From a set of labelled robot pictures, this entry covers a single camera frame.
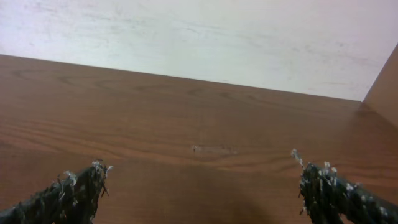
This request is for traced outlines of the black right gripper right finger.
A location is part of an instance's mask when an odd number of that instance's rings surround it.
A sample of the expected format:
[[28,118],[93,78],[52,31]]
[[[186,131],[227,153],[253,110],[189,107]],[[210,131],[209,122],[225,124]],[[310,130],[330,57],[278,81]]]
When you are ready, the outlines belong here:
[[302,168],[300,193],[303,209],[312,223],[343,223],[341,217],[355,224],[397,224],[397,205],[337,176],[337,169],[329,162],[323,167],[304,160],[296,149],[291,156]]

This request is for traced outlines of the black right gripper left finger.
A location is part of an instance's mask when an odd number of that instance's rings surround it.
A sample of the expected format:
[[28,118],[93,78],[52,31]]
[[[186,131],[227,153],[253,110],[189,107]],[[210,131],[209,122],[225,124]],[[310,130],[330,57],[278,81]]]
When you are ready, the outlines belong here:
[[98,201],[109,194],[106,187],[108,172],[113,166],[95,160],[79,173],[66,171],[45,190],[1,211],[1,224],[92,224]]

